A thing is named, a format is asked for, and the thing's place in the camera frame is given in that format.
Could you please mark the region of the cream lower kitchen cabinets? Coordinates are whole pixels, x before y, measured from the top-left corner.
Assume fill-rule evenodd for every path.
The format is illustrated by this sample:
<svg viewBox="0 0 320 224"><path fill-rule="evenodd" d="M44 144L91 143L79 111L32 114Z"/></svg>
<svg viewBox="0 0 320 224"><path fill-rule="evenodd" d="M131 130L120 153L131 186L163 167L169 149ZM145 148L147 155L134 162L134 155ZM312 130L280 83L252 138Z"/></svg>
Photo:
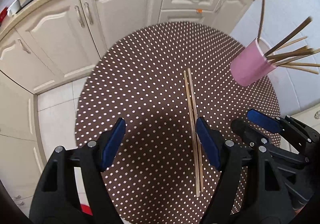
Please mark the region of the cream lower kitchen cabinets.
<svg viewBox="0 0 320 224"><path fill-rule="evenodd" d="M1 28L1 182L18 209L29 213L57 146L82 148L75 138L80 94L115 43L172 22L230 36L253 1L36 0L7 17Z"/></svg>

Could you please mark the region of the pink cylindrical cup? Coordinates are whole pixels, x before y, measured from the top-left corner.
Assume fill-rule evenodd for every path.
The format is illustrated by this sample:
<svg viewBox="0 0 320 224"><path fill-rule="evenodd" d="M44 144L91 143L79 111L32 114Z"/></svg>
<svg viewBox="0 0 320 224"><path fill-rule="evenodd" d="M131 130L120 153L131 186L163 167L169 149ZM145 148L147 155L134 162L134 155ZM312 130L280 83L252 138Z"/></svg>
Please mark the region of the pink cylindrical cup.
<svg viewBox="0 0 320 224"><path fill-rule="evenodd" d="M240 86L249 86L276 69L265 57L270 49L264 39L254 39L233 59L231 75Z"/></svg>

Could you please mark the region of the brown polka dot tablecloth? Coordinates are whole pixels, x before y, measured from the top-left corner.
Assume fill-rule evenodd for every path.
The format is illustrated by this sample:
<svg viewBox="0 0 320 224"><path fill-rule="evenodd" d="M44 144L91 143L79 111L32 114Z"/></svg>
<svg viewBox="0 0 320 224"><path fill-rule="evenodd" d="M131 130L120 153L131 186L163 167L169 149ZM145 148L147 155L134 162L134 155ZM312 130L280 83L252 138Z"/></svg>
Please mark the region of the brown polka dot tablecloth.
<svg viewBox="0 0 320 224"><path fill-rule="evenodd" d="M78 147L110 130L118 118L126 134L103 173L119 215L130 223L198 223L219 180L203 157L204 189L195 167L184 76L191 75L197 114L225 139L241 144L233 119L256 110L280 114L268 77L248 87L229 70L243 46L229 35L191 22L146 27L115 43L91 72L78 101Z"/></svg>

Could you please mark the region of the white mug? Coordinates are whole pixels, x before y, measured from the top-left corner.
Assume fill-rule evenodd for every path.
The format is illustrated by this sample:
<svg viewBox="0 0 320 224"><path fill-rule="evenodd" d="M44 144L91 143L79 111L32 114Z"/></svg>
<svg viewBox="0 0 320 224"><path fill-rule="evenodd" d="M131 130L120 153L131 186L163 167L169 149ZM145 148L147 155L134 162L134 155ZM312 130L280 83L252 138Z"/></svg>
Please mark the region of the white mug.
<svg viewBox="0 0 320 224"><path fill-rule="evenodd" d="M15 0L7 9L7 16L13 17L21 10L20 0Z"/></svg>

